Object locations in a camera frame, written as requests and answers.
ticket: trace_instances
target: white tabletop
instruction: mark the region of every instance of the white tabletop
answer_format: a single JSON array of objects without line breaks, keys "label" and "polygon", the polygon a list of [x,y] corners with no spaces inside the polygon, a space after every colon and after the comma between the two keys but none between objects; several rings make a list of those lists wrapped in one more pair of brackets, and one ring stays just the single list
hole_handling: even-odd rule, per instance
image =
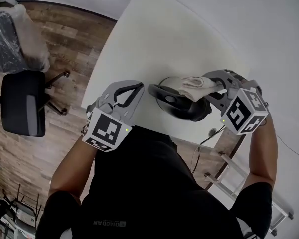
[{"label": "white tabletop", "polygon": [[[92,104],[109,84],[138,80],[145,92],[132,117],[147,129],[200,143],[222,124],[220,111],[200,122],[181,120],[161,110],[147,92],[169,76],[201,76],[230,69],[244,77],[249,69],[232,46],[208,23],[175,0],[132,0],[114,27],[95,65],[82,107]],[[214,147],[219,136],[205,145]]]}]

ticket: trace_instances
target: fiducial marker cube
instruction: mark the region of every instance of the fiducial marker cube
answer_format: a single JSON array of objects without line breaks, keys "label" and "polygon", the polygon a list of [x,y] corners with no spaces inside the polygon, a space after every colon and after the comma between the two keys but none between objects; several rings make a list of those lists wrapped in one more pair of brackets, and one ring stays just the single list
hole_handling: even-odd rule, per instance
[{"label": "fiducial marker cube", "polygon": [[256,90],[253,90],[240,88],[220,120],[236,135],[254,132],[268,115]]},{"label": "fiducial marker cube", "polygon": [[132,127],[94,108],[85,125],[83,141],[103,152],[116,149]]}]

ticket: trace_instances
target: chair wheel base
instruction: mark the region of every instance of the chair wheel base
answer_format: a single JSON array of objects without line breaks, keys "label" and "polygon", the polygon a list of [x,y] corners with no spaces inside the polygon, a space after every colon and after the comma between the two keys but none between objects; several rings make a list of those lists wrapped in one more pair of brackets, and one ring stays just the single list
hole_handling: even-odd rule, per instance
[{"label": "chair wheel base", "polygon": [[69,71],[64,71],[63,75],[64,77],[68,78],[70,76],[70,72]]},{"label": "chair wheel base", "polygon": [[62,112],[62,115],[67,115],[68,114],[68,110],[66,108],[63,108],[61,110],[61,112]]}]

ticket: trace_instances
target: person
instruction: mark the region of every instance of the person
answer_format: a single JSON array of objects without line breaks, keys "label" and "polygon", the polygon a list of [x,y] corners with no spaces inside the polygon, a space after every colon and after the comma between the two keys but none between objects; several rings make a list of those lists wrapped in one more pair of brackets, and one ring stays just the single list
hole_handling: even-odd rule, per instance
[{"label": "person", "polygon": [[[104,153],[80,137],[55,171],[36,238],[199,235],[264,238],[278,147],[271,115],[252,135],[250,173],[228,210],[202,189],[170,137],[141,127]],[[89,194],[79,200],[95,159]]]}]

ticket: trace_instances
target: black sleeve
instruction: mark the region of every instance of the black sleeve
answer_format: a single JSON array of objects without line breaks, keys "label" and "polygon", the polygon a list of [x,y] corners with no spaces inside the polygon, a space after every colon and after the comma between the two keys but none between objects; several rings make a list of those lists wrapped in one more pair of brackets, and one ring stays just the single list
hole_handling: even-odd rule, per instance
[{"label": "black sleeve", "polygon": [[258,182],[243,189],[230,211],[247,223],[260,238],[268,232],[272,207],[272,187],[267,182]]},{"label": "black sleeve", "polygon": [[46,201],[43,215],[36,230],[37,239],[59,239],[62,233],[72,227],[79,204],[68,192],[53,193]]}]

